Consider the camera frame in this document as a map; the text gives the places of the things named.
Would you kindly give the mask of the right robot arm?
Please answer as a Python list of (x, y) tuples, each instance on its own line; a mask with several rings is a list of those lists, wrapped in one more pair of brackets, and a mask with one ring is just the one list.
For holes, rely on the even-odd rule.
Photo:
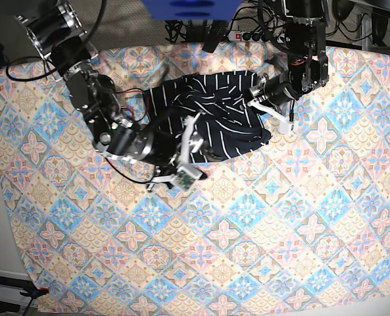
[(75, 110), (81, 112), (93, 136), (93, 146), (108, 161), (136, 159), (156, 166), (189, 164), (191, 151), (221, 161), (210, 145), (195, 135), (195, 117), (185, 122), (181, 136), (159, 131), (159, 124), (174, 111), (163, 111), (146, 127), (126, 114), (117, 100), (110, 77), (91, 65), (91, 38), (102, 22), (107, 2), (102, 1), (92, 29), (86, 32), (68, 1), (28, 1), (15, 18), (25, 28), (44, 61), (50, 61), (71, 93)]

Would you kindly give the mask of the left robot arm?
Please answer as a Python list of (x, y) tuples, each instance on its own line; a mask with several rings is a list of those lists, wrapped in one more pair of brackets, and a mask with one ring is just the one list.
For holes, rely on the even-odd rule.
[[(283, 43), (278, 42), (264, 21), (264, 9), (271, 10), (284, 21)], [(287, 70), (273, 78), (260, 77), (249, 89), (252, 98), (262, 105), (277, 107), (324, 87), (329, 81), (326, 55), (328, 2), (259, 1), (257, 15), (266, 39), (287, 55)]]

